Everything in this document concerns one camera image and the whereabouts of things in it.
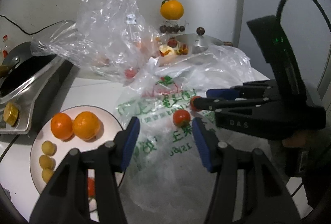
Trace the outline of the person fingertip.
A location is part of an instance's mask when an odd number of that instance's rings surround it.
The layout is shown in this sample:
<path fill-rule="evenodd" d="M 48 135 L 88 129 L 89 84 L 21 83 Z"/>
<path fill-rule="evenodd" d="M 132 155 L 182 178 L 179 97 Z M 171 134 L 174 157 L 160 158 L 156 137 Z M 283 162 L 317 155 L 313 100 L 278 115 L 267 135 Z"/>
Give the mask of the person fingertip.
<path fill-rule="evenodd" d="M 309 133 L 298 133 L 290 138 L 284 139 L 282 144 L 287 148 L 308 147 L 312 143 L 313 137 Z"/>

